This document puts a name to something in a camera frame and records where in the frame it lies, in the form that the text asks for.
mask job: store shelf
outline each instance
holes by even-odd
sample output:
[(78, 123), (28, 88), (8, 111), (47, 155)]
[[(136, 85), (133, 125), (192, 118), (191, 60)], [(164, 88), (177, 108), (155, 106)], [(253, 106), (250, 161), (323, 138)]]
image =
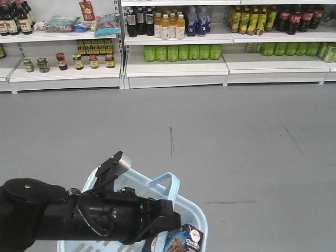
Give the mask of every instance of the store shelf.
[(204, 37), (187, 37), (184, 39), (170, 38), (164, 40), (155, 38), (154, 36), (138, 35), (131, 38), (128, 34), (125, 35), (125, 45), (182, 45), (182, 44), (232, 44), (233, 39), (229, 31), (221, 23), (212, 23), (211, 32)]
[(240, 0), (128, 0), (121, 1), (121, 6), (182, 6), (182, 5), (240, 5)]
[(45, 31), (35, 31), (32, 34), (24, 35), (22, 33), (15, 36), (2, 36), (1, 43), (22, 43), (37, 41), (60, 41), (60, 40), (76, 40), (76, 39), (99, 39), (99, 38), (116, 38), (116, 34), (110, 34), (95, 37), (94, 32), (86, 31), (85, 33), (48, 33)]

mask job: yellow bottle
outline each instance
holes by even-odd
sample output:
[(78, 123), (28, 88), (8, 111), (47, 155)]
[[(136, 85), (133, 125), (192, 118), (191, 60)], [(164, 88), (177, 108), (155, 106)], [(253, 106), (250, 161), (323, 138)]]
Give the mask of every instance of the yellow bottle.
[(176, 17), (173, 12), (170, 13), (169, 17), (169, 37), (176, 38)]
[(179, 14), (178, 16), (179, 17), (176, 22), (176, 38), (184, 39), (185, 20), (183, 18), (183, 14)]
[(168, 14), (163, 14), (163, 19), (161, 20), (161, 38), (169, 39), (169, 19)]
[(155, 13), (154, 36), (156, 38), (161, 38), (161, 19), (161, 12)]

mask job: soda bottle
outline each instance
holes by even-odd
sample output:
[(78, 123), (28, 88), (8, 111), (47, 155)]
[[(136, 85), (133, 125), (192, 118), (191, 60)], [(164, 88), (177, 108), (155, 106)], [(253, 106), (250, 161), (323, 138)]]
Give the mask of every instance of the soda bottle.
[(239, 5), (236, 5), (236, 10), (233, 13), (233, 19), (232, 19), (232, 27), (231, 27), (231, 32), (232, 33), (237, 33), (239, 30), (239, 23), (240, 23), (240, 18), (242, 16), (242, 10), (240, 9)]
[(154, 20), (154, 35), (156, 38), (161, 38), (161, 19), (161, 12), (157, 12)]
[(197, 15), (196, 9), (193, 6), (190, 9), (190, 13), (188, 14), (188, 37), (195, 37), (196, 36), (196, 23), (197, 23)]
[(267, 13), (267, 21), (266, 21), (266, 25), (265, 25), (265, 31), (267, 31), (267, 32), (272, 31), (274, 21), (275, 21), (276, 17), (277, 17), (277, 6), (272, 5), (271, 9)]
[(301, 5), (295, 5), (289, 17), (288, 27), (286, 29), (287, 34), (294, 35), (301, 21), (302, 10)]
[(185, 21), (183, 18), (183, 14), (179, 14), (179, 17), (176, 21), (176, 38), (184, 39), (184, 31), (185, 31)]
[(305, 33), (306, 31), (308, 31), (310, 21), (313, 17), (313, 12), (314, 9), (311, 4), (304, 6), (301, 21), (298, 26), (299, 32)]
[(169, 37), (176, 38), (176, 18), (173, 12), (170, 12), (169, 17)]
[(246, 34), (248, 21), (250, 20), (250, 8), (247, 5), (244, 6), (244, 12), (241, 14), (241, 16), (242, 17), (240, 18), (239, 33)]
[(318, 6), (315, 7), (313, 17), (309, 23), (310, 29), (316, 29), (319, 26), (321, 18), (323, 16), (323, 12), (324, 12), (324, 5), (319, 4)]
[(128, 14), (128, 34), (131, 38), (134, 38), (138, 35), (137, 32), (137, 21), (135, 20), (135, 13), (134, 10), (130, 9), (130, 13)]
[(250, 20), (248, 22), (247, 34), (254, 35), (259, 19), (259, 11), (257, 6), (253, 7), (253, 12), (250, 14)]
[(142, 11), (142, 7), (138, 7), (138, 13), (136, 14), (136, 22), (138, 24), (138, 34), (145, 34), (145, 19)]
[(262, 35), (264, 33), (266, 21), (267, 21), (267, 8), (266, 6), (263, 6), (258, 18), (256, 35)]
[(146, 34), (148, 36), (154, 36), (154, 17), (152, 8), (148, 8), (146, 13)]
[(279, 15), (278, 31), (285, 32), (290, 17), (290, 6), (284, 5)]
[(162, 39), (169, 39), (168, 14), (163, 14), (163, 19), (161, 20), (161, 38)]

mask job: robotic arm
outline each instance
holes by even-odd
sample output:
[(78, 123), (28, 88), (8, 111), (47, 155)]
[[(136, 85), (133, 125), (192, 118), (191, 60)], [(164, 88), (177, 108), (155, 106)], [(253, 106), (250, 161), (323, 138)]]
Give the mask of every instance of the robotic arm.
[(130, 168), (116, 153), (97, 170), (92, 189), (66, 191), (29, 178), (0, 187), (0, 251), (23, 252), (35, 240), (118, 240), (133, 244), (180, 228), (181, 217), (167, 200), (138, 197), (114, 181)]

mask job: glass jar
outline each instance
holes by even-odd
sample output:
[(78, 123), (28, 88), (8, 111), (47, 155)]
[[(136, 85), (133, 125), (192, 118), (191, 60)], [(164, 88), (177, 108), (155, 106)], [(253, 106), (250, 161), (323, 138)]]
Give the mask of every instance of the glass jar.
[(34, 65), (30, 59), (25, 59), (23, 61), (23, 65), (25, 66), (27, 72), (34, 72)]
[(49, 72), (50, 67), (46, 58), (37, 59), (37, 66), (40, 69), (40, 72)]

